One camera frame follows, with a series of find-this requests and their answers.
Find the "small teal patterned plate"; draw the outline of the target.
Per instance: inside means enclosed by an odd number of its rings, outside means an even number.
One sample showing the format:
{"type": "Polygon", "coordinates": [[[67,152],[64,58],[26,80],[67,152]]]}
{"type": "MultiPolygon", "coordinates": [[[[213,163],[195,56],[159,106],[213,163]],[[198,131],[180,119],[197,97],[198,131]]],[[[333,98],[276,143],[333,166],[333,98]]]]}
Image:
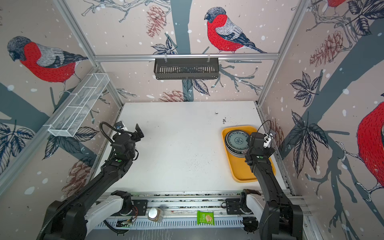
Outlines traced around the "small teal patterned plate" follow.
{"type": "Polygon", "coordinates": [[[227,147],[233,152],[244,152],[249,149],[250,135],[242,130],[232,130],[225,137],[227,147]]]}

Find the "green lettered rim plate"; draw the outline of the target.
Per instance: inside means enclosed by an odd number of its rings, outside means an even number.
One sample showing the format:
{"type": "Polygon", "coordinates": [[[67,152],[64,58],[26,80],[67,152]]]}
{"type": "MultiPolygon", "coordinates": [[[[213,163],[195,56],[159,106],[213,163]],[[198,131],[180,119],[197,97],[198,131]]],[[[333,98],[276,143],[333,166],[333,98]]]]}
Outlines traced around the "green lettered rim plate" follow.
{"type": "Polygon", "coordinates": [[[225,142],[226,149],[229,151],[229,153],[237,158],[245,158],[245,155],[248,151],[247,149],[244,150],[238,150],[234,147],[232,147],[229,143],[225,142]]]}

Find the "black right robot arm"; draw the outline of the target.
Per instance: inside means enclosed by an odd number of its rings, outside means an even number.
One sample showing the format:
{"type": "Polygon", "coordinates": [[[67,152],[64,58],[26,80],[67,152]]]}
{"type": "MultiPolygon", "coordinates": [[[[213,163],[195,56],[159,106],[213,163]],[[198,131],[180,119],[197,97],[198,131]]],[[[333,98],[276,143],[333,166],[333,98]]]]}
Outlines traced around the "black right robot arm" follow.
{"type": "Polygon", "coordinates": [[[303,211],[285,195],[273,173],[269,157],[275,149],[265,144],[266,136],[260,132],[251,133],[245,155],[245,163],[260,184],[265,205],[262,207],[255,193],[247,190],[245,204],[259,222],[262,240],[302,240],[303,211]]]}

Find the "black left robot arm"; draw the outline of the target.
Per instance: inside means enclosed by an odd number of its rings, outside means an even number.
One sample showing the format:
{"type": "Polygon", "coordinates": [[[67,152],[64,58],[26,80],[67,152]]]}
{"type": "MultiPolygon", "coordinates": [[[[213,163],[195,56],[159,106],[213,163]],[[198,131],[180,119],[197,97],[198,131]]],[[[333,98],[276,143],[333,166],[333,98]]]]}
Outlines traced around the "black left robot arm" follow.
{"type": "Polygon", "coordinates": [[[88,230],[86,211],[91,209],[93,203],[111,185],[128,172],[133,161],[138,158],[136,142],[144,137],[139,125],[136,125],[136,131],[132,133],[101,122],[102,134],[105,134],[104,125],[117,133],[113,139],[105,135],[111,143],[112,150],[102,165],[101,172],[75,195],[63,202],[55,201],[47,208],[42,229],[37,236],[38,240],[84,240],[88,230]]]}

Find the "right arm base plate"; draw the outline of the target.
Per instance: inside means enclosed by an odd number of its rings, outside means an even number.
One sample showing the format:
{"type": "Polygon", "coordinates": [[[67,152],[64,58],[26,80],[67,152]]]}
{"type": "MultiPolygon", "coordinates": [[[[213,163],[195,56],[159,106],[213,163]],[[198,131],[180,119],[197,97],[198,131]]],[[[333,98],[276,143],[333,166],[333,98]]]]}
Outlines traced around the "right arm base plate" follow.
{"type": "Polygon", "coordinates": [[[242,199],[229,198],[225,200],[225,209],[228,215],[250,215],[252,211],[242,199]]]}

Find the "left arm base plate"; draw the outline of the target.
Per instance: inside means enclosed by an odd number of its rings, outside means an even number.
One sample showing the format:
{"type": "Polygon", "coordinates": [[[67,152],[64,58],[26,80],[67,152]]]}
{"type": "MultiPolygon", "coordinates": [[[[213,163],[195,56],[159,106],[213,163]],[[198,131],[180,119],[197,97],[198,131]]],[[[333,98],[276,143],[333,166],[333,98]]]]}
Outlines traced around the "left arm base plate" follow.
{"type": "Polygon", "coordinates": [[[148,200],[131,200],[131,204],[128,207],[123,206],[119,211],[119,216],[145,216],[148,207],[148,200]]]}

